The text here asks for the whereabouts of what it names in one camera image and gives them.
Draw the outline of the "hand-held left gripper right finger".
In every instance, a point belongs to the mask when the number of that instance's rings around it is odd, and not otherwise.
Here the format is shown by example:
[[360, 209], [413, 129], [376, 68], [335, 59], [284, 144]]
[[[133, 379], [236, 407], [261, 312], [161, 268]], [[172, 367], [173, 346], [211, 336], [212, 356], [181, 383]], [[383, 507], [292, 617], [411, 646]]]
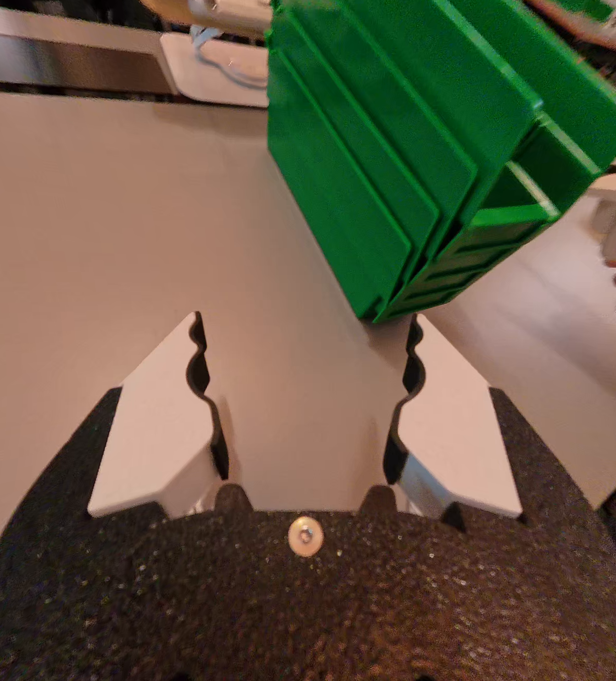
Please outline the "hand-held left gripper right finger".
[[453, 504], [517, 519], [516, 482], [491, 386], [422, 314], [412, 316], [383, 473], [403, 511], [440, 519]]

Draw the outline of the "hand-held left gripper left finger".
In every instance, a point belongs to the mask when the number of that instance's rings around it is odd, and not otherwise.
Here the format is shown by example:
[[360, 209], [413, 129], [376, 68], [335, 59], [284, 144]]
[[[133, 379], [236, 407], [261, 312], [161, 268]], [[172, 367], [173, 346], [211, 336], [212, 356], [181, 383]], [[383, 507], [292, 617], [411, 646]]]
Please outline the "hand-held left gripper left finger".
[[155, 503], [200, 514], [229, 475], [201, 313], [187, 315], [123, 380], [88, 502], [92, 517]]

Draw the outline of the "grey desk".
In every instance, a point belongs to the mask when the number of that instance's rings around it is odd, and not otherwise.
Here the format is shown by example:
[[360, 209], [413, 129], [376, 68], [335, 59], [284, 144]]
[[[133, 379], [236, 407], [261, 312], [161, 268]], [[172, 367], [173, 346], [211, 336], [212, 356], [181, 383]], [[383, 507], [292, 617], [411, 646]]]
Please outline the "grey desk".
[[[383, 482], [409, 322], [352, 315], [260, 110], [0, 90], [0, 535], [102, 395], [201, 311], [255, 508]], [[616, 489], [616, 290], [581, 198], [429, 321], [584, 492]]]

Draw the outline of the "white clipboard stand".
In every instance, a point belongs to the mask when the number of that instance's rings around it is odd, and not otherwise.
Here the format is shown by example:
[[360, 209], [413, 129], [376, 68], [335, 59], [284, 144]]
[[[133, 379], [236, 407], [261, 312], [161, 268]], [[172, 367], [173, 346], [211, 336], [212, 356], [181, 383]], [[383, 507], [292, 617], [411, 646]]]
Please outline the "white clipboard stand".
[[187, 34], [159, 39], [178, 92], [204, 104], [267, 108], [269, 1], [188, 1]]

